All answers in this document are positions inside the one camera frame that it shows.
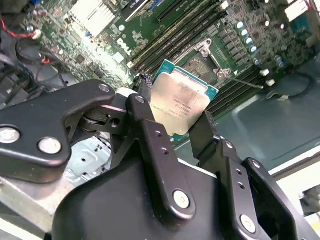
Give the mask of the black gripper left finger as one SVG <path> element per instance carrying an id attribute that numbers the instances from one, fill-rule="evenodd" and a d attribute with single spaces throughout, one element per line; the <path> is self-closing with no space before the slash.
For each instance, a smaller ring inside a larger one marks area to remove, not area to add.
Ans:
<path id="1" fill-rule="evenodd" d="M 59 180 L 71 158 L 76 131 L 107 132 L 124 139 L 113 160 L 141 154 L 154 210 L 161 219 L 190 220 L 196 204 L 166 129 L 137 93 L 115 101 L 107 84 L 90 79 L 2 109 L 0 174 L 47 184 Z"/>

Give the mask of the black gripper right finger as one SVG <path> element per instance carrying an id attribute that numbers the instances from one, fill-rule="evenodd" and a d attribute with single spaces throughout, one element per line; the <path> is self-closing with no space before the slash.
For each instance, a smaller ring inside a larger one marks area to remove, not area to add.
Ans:
<path id="1" fill-rule="evenodd" d="M 193 155 L 218 178 L 220 229 L 226 240 L 310 240 L 312 228 L 256 159 L 236 147 L 204 111 L 189 131 Z"/>

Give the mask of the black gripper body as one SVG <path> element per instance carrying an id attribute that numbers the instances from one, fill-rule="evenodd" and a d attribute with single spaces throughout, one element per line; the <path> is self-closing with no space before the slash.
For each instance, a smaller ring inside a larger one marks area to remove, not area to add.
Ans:
<path id="1" fill-rule="evenodd" d="M 218 180 L 210 172 L 179 163 L 196 203 L 195 217 L 172 229 L 155 216 L 143 163 L 133 159 L 71 191 L 52 225 L 54 240 L 237 240 L 227 230 Z"/>

